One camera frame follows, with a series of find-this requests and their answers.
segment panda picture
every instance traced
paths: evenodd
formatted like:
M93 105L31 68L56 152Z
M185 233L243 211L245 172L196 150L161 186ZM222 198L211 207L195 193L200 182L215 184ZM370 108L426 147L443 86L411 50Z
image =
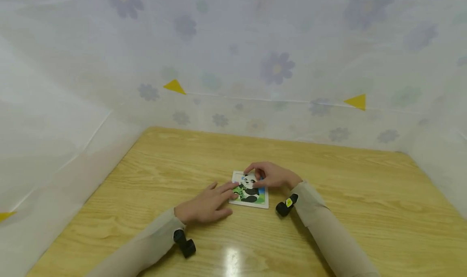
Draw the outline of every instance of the panda picture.
M233 188L233 192L238 195L236 199L229 199L229 203L241 206L257 208L269 208L269 193L267 187L253 188L253 184L259 180L255 177L255 172L245 175L240 170L234 170L232 181L239 183Z
M240 181L239 188L242 189L242 195L240 200L243 202L256 202L260 197L258 188L253 188L253 184L256 182L255 175L245 175Z

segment beige sleeve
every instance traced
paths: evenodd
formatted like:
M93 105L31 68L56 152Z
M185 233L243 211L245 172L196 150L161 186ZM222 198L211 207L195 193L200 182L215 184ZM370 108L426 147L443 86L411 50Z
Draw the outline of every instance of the beige sleeve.
M380 277L377 268L307 182L298 184L295 208L336 277Z
M129 243L120 247L87 277L135 277L155 264L175 244L173 234L185 225L169 209L157 217Z

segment black wrist sensor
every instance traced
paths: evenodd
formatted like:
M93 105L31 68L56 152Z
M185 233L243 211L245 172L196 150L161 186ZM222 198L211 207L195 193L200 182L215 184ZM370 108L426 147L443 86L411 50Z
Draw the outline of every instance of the black wrist sensor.
M174 242L178 244L178 247L180 247L185 259L189 258L196 252L194 241L186 239L185 231L183 231L183 229L178 229L174 232Z
M279 213L280 216L285 217L289 215L290 211L292 210L295 203L297 203L298 195L292 194L287 200L284 202L280 202L276 205L276 212Z

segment wood grain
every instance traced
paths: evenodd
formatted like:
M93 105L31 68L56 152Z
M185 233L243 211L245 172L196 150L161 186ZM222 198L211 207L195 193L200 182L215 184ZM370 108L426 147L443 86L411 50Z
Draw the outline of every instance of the wood grain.
M28 276L83 276L166 209L262 160L309 179L382 276L467 272L465 221L404 154L153 127ZM224 221L189 227L196 255L185 260L172 249L141 275L328 276L295 212L274 212L283 200L270 191L268 210L232 205Z

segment tent enclosure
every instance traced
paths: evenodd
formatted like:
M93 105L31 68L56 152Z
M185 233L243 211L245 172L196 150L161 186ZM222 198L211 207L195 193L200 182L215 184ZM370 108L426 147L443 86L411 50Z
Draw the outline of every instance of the tent enclosure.
M465 1L0 0L0 267L153 125L404 152L467 216Z

